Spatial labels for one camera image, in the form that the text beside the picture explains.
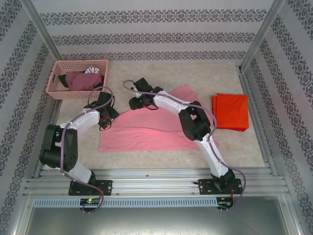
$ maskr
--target orange cloth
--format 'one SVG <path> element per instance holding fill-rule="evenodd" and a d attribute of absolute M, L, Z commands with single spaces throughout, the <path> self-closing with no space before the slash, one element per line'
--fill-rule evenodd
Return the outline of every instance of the orange cloth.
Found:
<path fill-rule="evenodd" d="M 217 94 L 211 99 L 218 129 L 245 131 L 249 128 L 247 95 Z"/>

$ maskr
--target patterned wallpaper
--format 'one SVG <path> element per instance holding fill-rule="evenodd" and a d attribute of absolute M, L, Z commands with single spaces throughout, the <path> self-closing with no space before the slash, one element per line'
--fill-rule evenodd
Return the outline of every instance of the patterned wallpaper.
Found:
<path fill-rule="evenodd" d="M 312 12 L 311 0 L 286 1 L 246 71 L 305 234 L 313 234 Z"/>
<path fill-rule="evenodd" d="M 0 0 L 0 235 L 31 178 L 54 100 L 45 93 L 53 63 L 18 0 Z"/>
<path fill-rule="evenodd" d="M 239 65 L 272 0 L 34 0 L 64 59 Z"/>

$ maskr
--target pink cloth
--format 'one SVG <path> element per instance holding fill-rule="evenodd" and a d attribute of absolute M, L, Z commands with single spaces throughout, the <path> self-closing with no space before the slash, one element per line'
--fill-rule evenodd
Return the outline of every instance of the pink cloth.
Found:
<path fill-rule="evenodd" d="M 98 73 L 67 72 L 65 81 L 70 91 L 92 91 L 101 82 L 101 71 Z"/>
<path fill-rule="evenodd" d="M 203 103 L 188 85 L 169 94 L 189 102 Z M 199 149 L 183 133 L 179 117 L 159 108 L 129 110 L 113 121 L 112 127 L 101 132 L 99 152 L 158 151 Z"/>

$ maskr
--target beige table surface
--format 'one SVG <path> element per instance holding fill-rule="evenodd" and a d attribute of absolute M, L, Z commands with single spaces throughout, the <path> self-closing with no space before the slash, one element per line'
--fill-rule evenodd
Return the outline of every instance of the beige table surface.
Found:
<path fill-rule="evenodd" d="M 243 93 L 234 64 L 109 65 L 106 85 L 114 92 L 116 100 L 114 108 L 119 113 L 129 110 L 128 102 L 134 96 L 134 93 L 123 88 L 122 82 L 126 79 L 137 81 L 142 77 L 146 78 L 152 87 L 160 86 L 168 92 L 188 84 L 209 109 L 211 96 L 216 93 Z M 57 124 L 78 115 L 86 103 L 86 99 L 63 100 Z M 220 145 L 219 151 L 230 166 L 264 167 L 251 119 L 249 125 L 245 132 L 217 130 L 214 134 Z M 79 137 L 79 159 L 85 167 L 90 169 L 209 167 L 200 150 L 99 153 L 99 142 L 98 125 Z"/>

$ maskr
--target pink basket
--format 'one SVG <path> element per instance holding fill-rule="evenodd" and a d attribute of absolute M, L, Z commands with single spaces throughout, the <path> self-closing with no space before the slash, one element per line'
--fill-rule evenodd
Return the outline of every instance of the pink basket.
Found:
<path fill-rule="evenodd" d="M 104 75 L 103 86 L 105 86 L 108 78 L 108 60 L 58 60 L 53 66 L 47 88 L 47 92 L 54 99 L 71 99 L 71 98 L 88 98 L 90 91 L 71 92 L 64 87 L 59 79 L 59 75 L 66 74 L 70 71 L 84 71 L 90 65 L 97 66 L 102 75 Z M 100 91 L 95 91 L 91 97 L 98 97 Z"/>

